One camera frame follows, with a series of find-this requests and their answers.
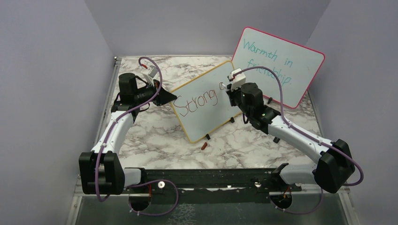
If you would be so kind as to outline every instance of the yellow frame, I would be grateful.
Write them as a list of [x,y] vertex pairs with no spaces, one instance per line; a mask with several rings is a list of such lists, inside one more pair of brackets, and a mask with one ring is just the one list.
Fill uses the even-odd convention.
[[[185,84],[179,86],[178,88],[172,90],[171,93],[173,93],[174,91],[176,91],[176,90],[182,88],[183,86],[185,86],[185,85],[191,83],[192,81],[194,81],[194,80],[200,78],[201,76],[204,76],[204,75],[210,73],[211,71],[217,69],[218,67],[220,67],[220,66],[222,66],[222,65],[224,65],[225,63],[228,63],[228,62],[231,63],[232,69],[235,70],[235,67],[234,67],[234,64],[232,63],[232,61],[231,61],[231,60],[227,60],[227,61],[221,63],[220,65],[214,67],[213,69],[210,69],[210,70],[206,71],[205,73],[203,73],[203,74],[201,74],[201,75],[199,75],[199,76],[193,78],[192,80],[188,81],[187,83],[185,83]],[[184,131],[184,133],[185,133],[185,136],[188,138],[188,141],[189,141],[189,142],[191,142],[192,144],[194,144],[194,143],[197,143],[198,141],[202,140],[204,137],[206,137],[206,135],[204,135],[203,137],[197,139],[196,141],[191,141],[190,138],[189,138],[189,136],[188,136],[188,134],[187,134],[186,131],[185,131],[185,128],[184,128],[184,126],[183,126],[183,123],[181,122],[180,117],[178,116],[178,113],[177,113],[176,109],[174,108],[174,106],[173,106],[173,104],[172,104],[171,102],[170,102],[170,105],[171,105],[171,108],[173,108],[174,114],[177,116],[178,122],[180,122],[180,125],[181,125],[181,127],[183,128],[183,131]],[[220,128],[222,125],[226,124],[226,123],[229,122],[229,121],[230,121],[230,120],[227,120],[227,121],[223,122],[221,125],[217,126],[217,127],[214,128],[213,130],[211,130],[211,131],[209,132],[209,134],[212,133],[213,131],[217,130],[218,128]]]

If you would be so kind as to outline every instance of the yellow-framed whiteboard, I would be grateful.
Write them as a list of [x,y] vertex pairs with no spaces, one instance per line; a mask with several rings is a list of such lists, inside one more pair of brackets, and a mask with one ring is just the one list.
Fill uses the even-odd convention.
[[234,70],[225,61],[204,74],[172,90],[177,96],[171,107],[189,142],[196,143],[241,113],[232,107],[221,83],[228,84],[227,76]]

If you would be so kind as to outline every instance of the table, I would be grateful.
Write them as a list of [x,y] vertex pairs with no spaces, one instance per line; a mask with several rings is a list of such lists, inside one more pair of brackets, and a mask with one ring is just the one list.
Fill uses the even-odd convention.
[[[123,73],[140,75],[139,57],[117,58],[114,76]],[[188,82],[211,68],[230,60],[230,56],[155,56],[163,74],[163,87],[167,90]],[[119,92],[118,77],[109,91],[104,122],[99,128],[97,138],[109,123],[111,103]],[[276,102],[271,107],[280,110]],[[306,94],[296,109],[285,109],[285,116],[293,123],[310,132],[321,135],[310,97]],[[122,167],[144,167],[146,169],[225,169],[225,168],[269,168],[281,163],[307,164],[312,161],[303,153],[283,140],[278,144],[266,135],[245,125],[236,117],[235,123],[227,123],[210,134],[210,140],[191,144],[185,136],[178,119],[169,104],[154,106],[141,112],[134,126],[128,131],[121,147],[119,159]],[[208,143],[206,149],[200,147]],[[146,218],[129,214],[127,196],[110,197],[105,203],[96,197],[83,195],[75,190],[74,203],[69,221],[86,224],[95,214],[96,224],[113,222],[139,222],[146,224],[358,224],[354,208],[349,199],[349,189],[342,188],[337,194],[326,194],[323,206],[310,215],[287,215],[275,210],[271,204],[182,204],[164,217]],[[319,200],[319,188],[303,186],[304,191],[296,193],[292,210],[309,210]],[[162,211],[167,205],[154,205],[151,210]]]

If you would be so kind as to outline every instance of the gray wall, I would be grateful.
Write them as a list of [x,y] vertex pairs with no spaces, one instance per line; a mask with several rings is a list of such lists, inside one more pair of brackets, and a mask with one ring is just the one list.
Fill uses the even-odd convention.
[[113,55],[83,0],[0,3],[1,224],[64,224]]
[[85,0],[121,55],[232,54],[246,26],[305,44],[329,0]]
[[365,172],[352,188],[364,225],[398,219],[397,9],[396,0],[332,0],[307,43],[326,54],[310,89],[324,135],[346,140]]

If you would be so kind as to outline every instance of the marble table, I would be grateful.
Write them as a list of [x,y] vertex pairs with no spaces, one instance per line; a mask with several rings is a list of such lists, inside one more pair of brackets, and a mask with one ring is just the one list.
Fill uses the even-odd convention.
[[[188,82],[213,67],[230,60],[230,56],[160,56],[152,57],[163,74],[163,86],[167,90]],[[140,75],[138,57],[124,57],[119,75]],[[113,100],[119,92],[118,80]],[[278,103],[270,104],[278,109]],[[314,110],[306,94],[296,109],[285,109],[285,116],[293,123],[320,135]],[[312,161],[284,141],[273,142],[252,126],[243,124],[237,116],[235,123],[227,123],[211,134],[211,140],[196,144],[188,141],[170,104],[141,112],[127,133],[119,159],[122,167],[146,169],[221,169],[278,167],[281,163],[306,164]],[[201,150],[204,142],[206,149]]]

